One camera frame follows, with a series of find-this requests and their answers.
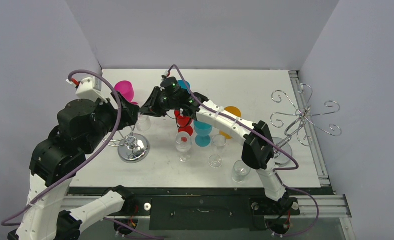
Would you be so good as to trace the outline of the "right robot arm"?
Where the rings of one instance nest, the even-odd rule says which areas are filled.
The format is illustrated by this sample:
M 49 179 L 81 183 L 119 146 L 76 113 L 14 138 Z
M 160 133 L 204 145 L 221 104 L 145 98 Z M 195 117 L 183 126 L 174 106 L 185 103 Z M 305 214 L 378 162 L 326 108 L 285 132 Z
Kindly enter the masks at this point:
M 153 88 L 149 98 L 140 108 L 143 115 L 161 118 L 169 111 L 181 110 L 186 117 L 213 126 L 227 133 L 242 146 L 242 161 L 256 170 L 264 188 L 267 207 L 274 214 L 297 211 L 299 205 L 290 196 L 290 188 L 277 175 L 280 170 L 275 164 L 275 151 L 282 153 L 292 162 L 296 160 L 273 143 L 268 124 L 264 121 L 252 122 L 237 117 L 215 104 L 206 96 L 183 89 L 175 77 L 165 78 Z

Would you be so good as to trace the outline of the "chrome left wine glass rack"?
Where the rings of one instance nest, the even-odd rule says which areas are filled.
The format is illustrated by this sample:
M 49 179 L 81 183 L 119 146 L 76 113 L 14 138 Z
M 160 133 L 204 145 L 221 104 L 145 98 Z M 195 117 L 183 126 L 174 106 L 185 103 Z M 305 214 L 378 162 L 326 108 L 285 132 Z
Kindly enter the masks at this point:
M 118 156 L 125 163 L 136 164 L 149 155 L 150 142 L 144 135 L 135 133 L 135 126 L 129 128 L 129 132 L 118 130 L 108 146 L 116 148 Z

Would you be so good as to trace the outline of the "blue plastic wine glass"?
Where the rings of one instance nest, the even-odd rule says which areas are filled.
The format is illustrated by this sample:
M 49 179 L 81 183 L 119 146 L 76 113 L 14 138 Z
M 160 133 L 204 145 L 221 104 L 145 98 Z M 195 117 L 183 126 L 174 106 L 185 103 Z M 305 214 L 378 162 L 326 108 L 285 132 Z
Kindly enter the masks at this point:
M 178 80 L 178 85 L 185 90 L 190 90 L 191 89 L 191 85 L 188 81 L 184 81 L 184 80 Z

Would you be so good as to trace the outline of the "clear patterned wine glass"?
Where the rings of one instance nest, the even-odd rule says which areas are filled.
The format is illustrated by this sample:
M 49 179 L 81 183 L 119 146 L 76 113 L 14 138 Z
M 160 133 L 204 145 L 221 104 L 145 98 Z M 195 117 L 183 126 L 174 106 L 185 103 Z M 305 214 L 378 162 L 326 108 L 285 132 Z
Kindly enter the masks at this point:
M 176 135 L 175 147 L 181 162 L 186 163 L 191 159 L 192 139 L 187 132 L 182 131 Z

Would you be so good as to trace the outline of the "red plastic wine glass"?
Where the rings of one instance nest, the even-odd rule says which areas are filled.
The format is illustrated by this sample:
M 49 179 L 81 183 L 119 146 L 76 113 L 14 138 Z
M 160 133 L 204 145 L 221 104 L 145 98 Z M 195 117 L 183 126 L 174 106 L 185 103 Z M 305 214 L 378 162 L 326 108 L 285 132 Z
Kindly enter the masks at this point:
M 177 125 L 177 128 L 178 128 L 178 133 L 186 132 L 190 136 L 192 136 L 194 134 L 194 130 L 191 127 L 193 119 L 191 119 L 188 116 L 182 115 L 179 110 L 175 110 L 174 111 L 174 115 L 175 115 L 176 125 Z

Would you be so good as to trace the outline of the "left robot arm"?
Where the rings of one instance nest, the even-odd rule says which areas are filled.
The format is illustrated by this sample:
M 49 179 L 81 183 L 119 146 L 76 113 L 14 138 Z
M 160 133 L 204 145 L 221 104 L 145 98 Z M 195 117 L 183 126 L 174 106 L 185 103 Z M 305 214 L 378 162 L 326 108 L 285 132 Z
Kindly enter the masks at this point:
M 77 240 L 94 223 L 93 211 L 61 210 L 61 203 L 87 155 L 101 152 L 109 134 L 136 124 L 139 106 L 120 97 L 109 100 L 77 99 L 57 114 L 58 125 L 31 156 L 27 211 L 10 240 Z

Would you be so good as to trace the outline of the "teal wine glass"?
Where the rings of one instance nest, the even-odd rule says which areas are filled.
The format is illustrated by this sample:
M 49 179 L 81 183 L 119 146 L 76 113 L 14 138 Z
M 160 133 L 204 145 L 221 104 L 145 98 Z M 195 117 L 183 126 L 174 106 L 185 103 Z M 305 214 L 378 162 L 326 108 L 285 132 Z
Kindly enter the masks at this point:
M 208 147 L 212 141 L 210 134 L 213 130 L 213 126 L 200 121 L 194 121 L 193 125 L 196 133 L 196 145 L 199 147 Z

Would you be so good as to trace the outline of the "pink plastic wine glass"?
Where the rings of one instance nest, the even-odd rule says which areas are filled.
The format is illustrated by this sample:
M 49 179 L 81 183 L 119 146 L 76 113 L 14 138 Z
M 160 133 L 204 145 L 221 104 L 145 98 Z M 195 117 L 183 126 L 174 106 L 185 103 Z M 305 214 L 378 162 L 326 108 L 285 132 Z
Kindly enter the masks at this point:
M 114 89 L 121 93 L 121 95 L 131 104 L 138 105 L 139 103 L 134 101 L 135 90 L 130 81 L 123 80 L 119 81 Z

